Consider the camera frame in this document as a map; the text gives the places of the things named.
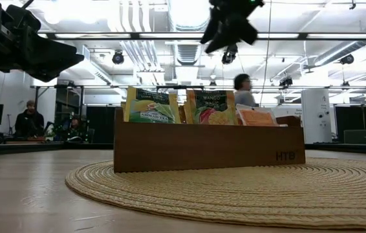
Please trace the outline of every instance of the man with beard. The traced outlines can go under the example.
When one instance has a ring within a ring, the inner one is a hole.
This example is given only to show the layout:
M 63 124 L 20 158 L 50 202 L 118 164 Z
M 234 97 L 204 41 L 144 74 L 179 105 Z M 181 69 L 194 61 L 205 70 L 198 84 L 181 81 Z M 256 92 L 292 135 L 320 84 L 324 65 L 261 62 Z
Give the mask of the man with beard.
M 18 114 L 15 123 L 15 136 L 34 137 L 43 136 L 44 120 L 43 115 L 35 109 L 35 101 L 27 102 L 27 109 Z

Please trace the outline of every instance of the printed label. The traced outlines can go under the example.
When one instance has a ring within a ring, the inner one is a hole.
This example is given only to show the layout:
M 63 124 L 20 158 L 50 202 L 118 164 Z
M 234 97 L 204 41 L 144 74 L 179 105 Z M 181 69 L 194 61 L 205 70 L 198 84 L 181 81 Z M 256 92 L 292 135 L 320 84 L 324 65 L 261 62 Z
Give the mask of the printed label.
M 228 108 L 226 91 L 195 91 L 196 106 L 212 107 L 218 111 Z
M 295 152 L 293 151 L 277 151 L 276 161 L 291 161 L 295 160 Z
M 152 93 L 150 91 L 137 89 L 136 92 L 137 100 L 152 100 L 159 104 L 169 105 L 169 95 L 166 93 Z
M 141 112 L 140 117 L 150 119 L 150 120 L 156 120 L 156 121 L 160 121 L 160 122 L 166 122 L 166 123 L 169 122 L 168 117 L 161 115 L 160 113 L 158 113 L 156 111 Z

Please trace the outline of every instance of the ahmad tea packet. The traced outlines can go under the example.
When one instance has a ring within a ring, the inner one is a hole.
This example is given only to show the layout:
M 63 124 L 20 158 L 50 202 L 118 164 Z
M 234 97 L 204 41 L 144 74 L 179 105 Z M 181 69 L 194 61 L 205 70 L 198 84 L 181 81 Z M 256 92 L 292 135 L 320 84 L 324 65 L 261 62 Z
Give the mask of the ahmad tea packet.
M 237 125 L 232 91 L 187 91 L 193 124 Z
M 154 93 L 129 87 L 124 121 L 179 124 L 177 94 Z

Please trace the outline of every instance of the table surface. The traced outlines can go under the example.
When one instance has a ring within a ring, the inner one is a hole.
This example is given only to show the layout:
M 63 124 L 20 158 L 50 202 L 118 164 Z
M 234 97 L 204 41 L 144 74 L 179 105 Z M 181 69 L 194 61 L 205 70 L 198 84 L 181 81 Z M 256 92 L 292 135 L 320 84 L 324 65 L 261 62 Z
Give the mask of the table surface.
M 366 161 L 366 155 L 354 153 L 307 151 L 307 156 Z M 109 150 L 0 155 L 0 232 L 335 232 L 248 227 L 156 216 L 98 203 L 65 186 L 65 176 L 70 170 L 112 159 L 113 152 Z

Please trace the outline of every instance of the round jute mat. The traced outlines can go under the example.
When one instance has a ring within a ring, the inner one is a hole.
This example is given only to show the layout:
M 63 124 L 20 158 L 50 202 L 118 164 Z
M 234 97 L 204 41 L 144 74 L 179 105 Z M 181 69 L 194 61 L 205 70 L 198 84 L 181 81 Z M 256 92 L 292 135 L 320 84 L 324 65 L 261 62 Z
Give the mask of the round jute mat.
M 74 191 L 163 216 L 268 227 L 366 228 L 366 162 L 169 172 L 113 172 L 113 162 L 71 171 Z

